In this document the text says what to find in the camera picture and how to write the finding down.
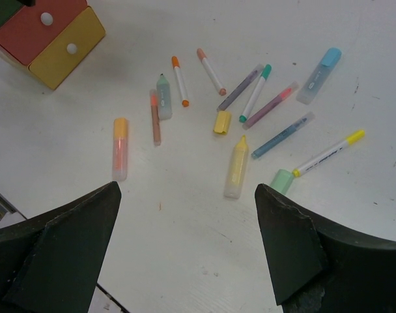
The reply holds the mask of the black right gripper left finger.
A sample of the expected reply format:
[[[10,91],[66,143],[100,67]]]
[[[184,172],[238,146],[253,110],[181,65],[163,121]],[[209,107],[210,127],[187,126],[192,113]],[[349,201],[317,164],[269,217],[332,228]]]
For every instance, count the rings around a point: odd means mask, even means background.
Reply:
[[[87,312],[119,212],[110,182],[0,229],[0,312]]]

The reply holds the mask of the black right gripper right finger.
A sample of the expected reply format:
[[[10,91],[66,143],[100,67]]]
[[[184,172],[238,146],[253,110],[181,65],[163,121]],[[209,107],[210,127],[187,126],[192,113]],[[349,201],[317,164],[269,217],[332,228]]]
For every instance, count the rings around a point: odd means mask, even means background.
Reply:
[[[284,312],[396,312],[396,241],[340,225],[264,184],[255,203]]]

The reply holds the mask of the yellow cap white marker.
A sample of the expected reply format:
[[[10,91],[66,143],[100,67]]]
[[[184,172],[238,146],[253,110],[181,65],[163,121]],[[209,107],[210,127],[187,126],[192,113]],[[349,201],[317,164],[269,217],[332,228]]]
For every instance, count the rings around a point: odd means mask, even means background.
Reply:
[[[305,175],[307,172],[312,170],[313,168],[321,165],[326,160],[330,159],[332,156],[336,155],[343,149],[353,145],[358,142],[365,136],[365,131],[363,129],[357,130],[351,135],[347,136],[345,139],[335,143],[331,147],[327,148],[323,152],[313,156],[308,161],[303,164],[297,166],[292,170],[292,174],[294,177],[301,177]]]

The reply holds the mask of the green cap white marker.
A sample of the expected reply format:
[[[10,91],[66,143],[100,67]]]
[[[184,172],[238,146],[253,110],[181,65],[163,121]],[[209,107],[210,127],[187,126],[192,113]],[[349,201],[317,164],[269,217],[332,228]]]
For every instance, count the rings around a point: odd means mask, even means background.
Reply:
[[[247,104],[244,107],[243,112],[241,113],[241,115],[239,117],[240,123],[245,123],[248,120],[250,113],[251,113],[256,101],[258,100],[260,93],[261,93],[271,71],[272,71],[272,66],[270,64],[266,64],[263,71],[261,72],[261,75],[259,76],[259,80],[257,81],[257,84],[256,84]]]

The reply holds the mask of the orange cap white marker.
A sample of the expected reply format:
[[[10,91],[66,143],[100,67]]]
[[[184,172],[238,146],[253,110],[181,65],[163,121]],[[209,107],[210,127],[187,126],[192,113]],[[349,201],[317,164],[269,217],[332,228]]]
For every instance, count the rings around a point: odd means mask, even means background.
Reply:
[[[182,75],[180,63],[176,56],[172,56],[171,62],[172,62],[173,70],[175,72],[175,78],[177,79],[178,90],[179,90],[180,97],[181,97],[181,103],[184,107],[188,107],[190,105],[190,101],[189,101],[188,93],[187,93],[186,86],[184,83],[184,77]]]

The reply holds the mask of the red drawer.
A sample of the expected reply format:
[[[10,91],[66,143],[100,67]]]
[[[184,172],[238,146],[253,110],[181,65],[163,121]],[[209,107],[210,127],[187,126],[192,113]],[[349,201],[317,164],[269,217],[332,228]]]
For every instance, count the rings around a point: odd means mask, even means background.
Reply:
[[[23,7],[1,26],[0,47],[29,65],[86,8],[86,0],[45,0]]]

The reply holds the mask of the peach cap white marker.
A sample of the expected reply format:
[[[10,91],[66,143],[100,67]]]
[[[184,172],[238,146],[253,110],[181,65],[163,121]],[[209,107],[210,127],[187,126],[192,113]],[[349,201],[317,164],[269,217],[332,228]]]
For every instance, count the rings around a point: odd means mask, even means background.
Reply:
[[[206,70],[206,73],[208,74],[209,78],[211,79],[218,94],[221,96],[225,96],[227,93],[226,88],[221,83],[221,80],[219,79],[216,71],[211,65],[210,60],[208,59],[205,52],[201,48],[197,49],[197,56],[201,64],[203,65],[204,69]]]

